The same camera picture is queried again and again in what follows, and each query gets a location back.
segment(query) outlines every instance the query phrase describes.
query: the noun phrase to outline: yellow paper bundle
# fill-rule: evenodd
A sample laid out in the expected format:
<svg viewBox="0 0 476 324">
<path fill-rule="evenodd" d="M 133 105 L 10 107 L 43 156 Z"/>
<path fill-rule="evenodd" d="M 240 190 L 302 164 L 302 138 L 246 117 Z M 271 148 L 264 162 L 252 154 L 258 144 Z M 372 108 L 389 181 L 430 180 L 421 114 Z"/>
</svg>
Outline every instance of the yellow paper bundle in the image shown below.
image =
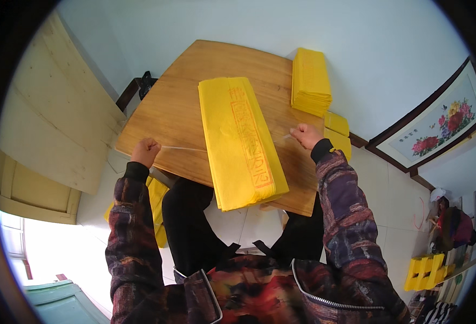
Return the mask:
<svg viewBox="0 0 476 324">
<path fill-rule="evenodd" d="M 346 118 L 338 114 L 325 112 L 325 127 L 339 134 L 349 137 L 349 126 Z"/>
<path fill-rule="evenodd" d="M 218 208 L 230 211 L 272 201 L 288 192 L 249 80 L 201 81 L 199 98 Z"/>
<path fill-rule="evenodd" d="M 330 139 L 333 148 L 336 150 L 341 150 L 344 153 L 346 160 L 349 161 L 349 159 L 351 159 L 351 141 L 348 137 L 345 137 L 344 135 L 334 132 L 328 128 L 325 128 L 324 136 L 326 139 Z"/>
<path fill-rule="evenodd" d="M 148 195 L 150 197 L 151 214 L 154 218 L 155 240 L 160 248 L 164 248 L 167 239 L 166 230 L 162 224 L 162 198 L 170 189 L 156 178 L 151 177 L 146 179 L 146 186 L 148 187 Z M 106 221 L 108 221 L 108 215 L 113 206 L 114 203 L 111 203 L 103 216 Z"/>
<path fill-rule="evenodd" d="M 322 117 L 331 103 L 324 54 L 298 48 L 292 62 L 292 107 Z"/>
</svg>

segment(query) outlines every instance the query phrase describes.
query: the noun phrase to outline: picture frame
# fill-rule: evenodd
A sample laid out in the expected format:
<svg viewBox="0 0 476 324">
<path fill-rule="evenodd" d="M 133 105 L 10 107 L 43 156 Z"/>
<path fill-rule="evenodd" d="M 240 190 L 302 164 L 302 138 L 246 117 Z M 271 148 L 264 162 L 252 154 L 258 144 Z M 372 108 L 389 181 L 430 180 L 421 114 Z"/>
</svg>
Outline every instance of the picture frame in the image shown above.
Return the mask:
<svg viewBox="0 0 476 324">
<path fill-rule="evenodd" d="M 447 152 L 476 130 L 476 73 L 468 57 L 433 94 L 366 149 L 402 172 L 413 171 Z"/>
</svg>

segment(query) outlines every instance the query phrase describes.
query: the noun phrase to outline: black pants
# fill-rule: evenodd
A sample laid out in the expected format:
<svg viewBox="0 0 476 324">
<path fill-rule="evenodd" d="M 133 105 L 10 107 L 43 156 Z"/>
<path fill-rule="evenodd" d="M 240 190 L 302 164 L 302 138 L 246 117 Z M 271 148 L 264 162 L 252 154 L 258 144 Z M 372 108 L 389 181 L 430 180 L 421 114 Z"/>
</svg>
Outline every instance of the black pants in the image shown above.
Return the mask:
<svg viewBox="0 0 476 324">
<path fill-rule="evenodd" d="M 186 276 L 200 269 L 209 271 L 227 249 L 205 217 L 213 188 L 180 178 L 162 201 L 162 217 L 175 267 Z M 289 220 L 271 250 L 276 258 L 319 260 L 324 234 L 319 195 L 312 217 L 287 213 Z"/>
</svg>

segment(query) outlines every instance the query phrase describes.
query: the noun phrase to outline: wooden table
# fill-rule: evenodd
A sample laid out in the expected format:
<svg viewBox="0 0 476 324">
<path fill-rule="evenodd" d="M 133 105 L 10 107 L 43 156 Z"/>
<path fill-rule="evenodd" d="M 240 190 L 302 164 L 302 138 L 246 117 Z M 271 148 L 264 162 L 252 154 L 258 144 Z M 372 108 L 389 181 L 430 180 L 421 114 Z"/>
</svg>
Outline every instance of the wooden table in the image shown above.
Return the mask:
<svg viewBox="0 0 476 324">
<path fill-rule="evenodd" d="M 144 137 L 162 145 L 206 149 L 200 113 L 199 81 L 216 77 L 247 77 L 271 133 L 290 192 L 268 204 L 311 216 L 317 179 L 310 152 L 293 139 L 281 139 L 298 123 L 323 130 L 321 118 L 290 107 L 292 61 L 252 48 L 196 40 L 164 72 L 125 125 L 116 143 L 131 154 Z M 163 149 L 154 166 L 213 186 L 208 154 Z"/>
</svg>

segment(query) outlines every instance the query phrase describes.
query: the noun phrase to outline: fist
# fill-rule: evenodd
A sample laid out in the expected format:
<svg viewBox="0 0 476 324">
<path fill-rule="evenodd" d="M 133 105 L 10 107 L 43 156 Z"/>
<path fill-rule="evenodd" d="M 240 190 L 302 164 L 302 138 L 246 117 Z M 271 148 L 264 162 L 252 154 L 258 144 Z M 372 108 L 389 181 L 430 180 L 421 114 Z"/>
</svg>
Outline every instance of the fist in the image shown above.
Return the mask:
<svg viewBox="0 0 476 324">
<path fill-rule="evenodd" d="M 296 129 L 291 128 L 290 134 L 298 140 L 301 146 L 310 151 L 313 150 L 318 141 L 325 138 L 315 126 L 309 124 L 299 124 Z"/>
<path fill-rule="evenodd" d="M 152 164 L 154 163 L 155 157 L 157 156 L 157 153 L 159 153 L 160 150 L 161 145 L 157 143 L 156 140 L 151 138 L 142 139 L 134 147 L 130 160 L 133 162 L 139 162 L 147 168 L 151 168 Z"/>
</svg>

